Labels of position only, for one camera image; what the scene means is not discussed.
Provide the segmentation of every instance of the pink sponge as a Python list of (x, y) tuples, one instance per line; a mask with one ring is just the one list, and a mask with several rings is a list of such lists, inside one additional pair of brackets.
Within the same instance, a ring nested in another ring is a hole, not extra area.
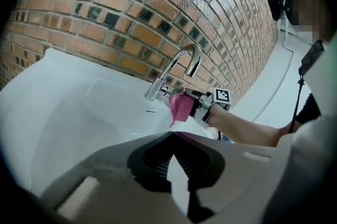
[(175, 95), (169, 98), (168, 103), (172, 112), (173, 126), (175, 121), (186, 122), (191, 113), (194, 100), (185, 94)]

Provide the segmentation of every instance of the white sink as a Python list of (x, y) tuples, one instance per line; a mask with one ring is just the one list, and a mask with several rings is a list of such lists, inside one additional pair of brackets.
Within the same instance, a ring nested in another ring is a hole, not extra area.
[(148, 82), (49, 49), (0, 92), (4, 157), (14, 178), (39, 196), (93, 152), (166, 131), (212, 138), (192, 118), (172, 128), (168, 98), (148, 101)]

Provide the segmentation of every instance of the sleeve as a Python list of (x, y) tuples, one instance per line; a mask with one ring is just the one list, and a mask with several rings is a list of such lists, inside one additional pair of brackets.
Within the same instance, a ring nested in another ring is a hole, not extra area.
[(296, 116), (296, 121), (300, 124), (307, 123), (310, 120), (316, 119), (321, 115), (320, 109), (317, 106), (317, 103), (312, 94), (308, 96), (308, 99), (305, 102), (303, 109)]

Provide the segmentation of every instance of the chrome faucet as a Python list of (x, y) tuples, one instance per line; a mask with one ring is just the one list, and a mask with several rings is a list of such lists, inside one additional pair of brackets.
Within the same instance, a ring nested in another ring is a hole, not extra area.
[(201, 48), (197, 44), (189, 44), (180, 49), (179, 52), (172, 58), (169, 62), (168, 66), (164, 69), (163, 73), (156, 78), (153, 83), (151, 84), (150, 88), (148, 89), (145, 97), (150, 100), (154, 101), (157, 95), (161, 92), (164, 95), (177, 95), (184, 93), (184, 88), (180, 87), (174, 90), (168, 89), (167, 86), (164, 86), (165, 80), (168, 74), (171, 72), (172, 68), (177, 64), (177, 62), (182, 58), (186, 53), (189, 51), (192, 52), (192, 59), (185, 70), (185, 74), (194, 77), (194, 75), (198, 72), (201, 63)]

